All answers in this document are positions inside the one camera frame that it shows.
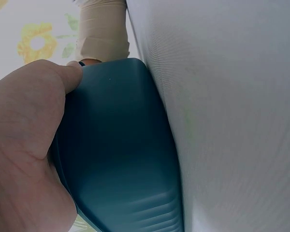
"floral wallpaper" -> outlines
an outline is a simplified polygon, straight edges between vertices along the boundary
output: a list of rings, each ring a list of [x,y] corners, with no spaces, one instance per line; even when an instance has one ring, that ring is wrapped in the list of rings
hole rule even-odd
[[[74,59],[78,7],[71,0],[0,0],[0,79],[38,59]],[[80,216],[69,232],[94,232]]]

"green leaf pattern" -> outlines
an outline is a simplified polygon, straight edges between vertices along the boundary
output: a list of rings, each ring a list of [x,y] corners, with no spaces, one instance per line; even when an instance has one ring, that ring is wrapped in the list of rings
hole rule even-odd
[[[73,31],[78,31],[78,20],[72,15],[66,13],[64,16],[68,19],[68,24]]]
[[[69,58],[74,50],[75,50],[75,44],[68,43],[66,47],[63,49],[62,58]]]

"skin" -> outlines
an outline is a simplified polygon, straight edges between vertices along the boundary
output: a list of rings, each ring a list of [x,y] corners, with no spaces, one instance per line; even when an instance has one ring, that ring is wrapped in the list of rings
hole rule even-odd
[[[77,62],[39,60],[0,80],[0,232],[67,232],[72,226],[75,205],[47,156],[65,95],[81,78]]]

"fingernail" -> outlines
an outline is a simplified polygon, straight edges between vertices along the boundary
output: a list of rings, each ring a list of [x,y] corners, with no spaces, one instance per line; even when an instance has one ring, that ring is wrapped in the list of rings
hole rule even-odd
[[[81,64],[79,64],[77,61],[70,61],[69,63],[67,63],[67,66],[74,66],[79,68],[81,66]]]

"white fabric surface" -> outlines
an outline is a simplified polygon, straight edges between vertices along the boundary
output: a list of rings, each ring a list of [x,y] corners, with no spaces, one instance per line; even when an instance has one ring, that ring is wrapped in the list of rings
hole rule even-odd
[[[127,0],[176,140],[186,232],[290,232],[290,0]]]

